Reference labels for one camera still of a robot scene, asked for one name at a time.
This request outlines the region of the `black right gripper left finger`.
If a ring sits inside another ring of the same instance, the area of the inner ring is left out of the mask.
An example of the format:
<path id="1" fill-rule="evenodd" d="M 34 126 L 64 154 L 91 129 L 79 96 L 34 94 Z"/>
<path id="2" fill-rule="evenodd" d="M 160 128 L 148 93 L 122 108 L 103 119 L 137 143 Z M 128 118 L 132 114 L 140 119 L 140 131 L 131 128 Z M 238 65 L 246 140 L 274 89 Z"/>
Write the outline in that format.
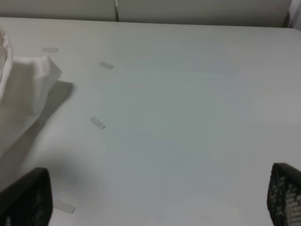
<path id="1" fill-rule="evenodd" d="M 35 168 L 0 193 L 2 226 L 47 226 L 52 216 L 49 171 Z"/>

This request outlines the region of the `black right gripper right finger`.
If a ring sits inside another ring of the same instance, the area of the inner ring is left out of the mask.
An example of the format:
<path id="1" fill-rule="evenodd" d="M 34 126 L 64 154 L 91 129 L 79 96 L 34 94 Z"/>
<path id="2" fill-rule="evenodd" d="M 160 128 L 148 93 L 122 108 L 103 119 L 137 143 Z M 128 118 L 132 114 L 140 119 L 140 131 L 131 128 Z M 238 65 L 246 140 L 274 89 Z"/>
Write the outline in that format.
<path id="1" fill-rule="evenodd" d="M 274 163 L 267 193 L 267 208 L 275 226 L 301 225 L 301 171 Z"/>

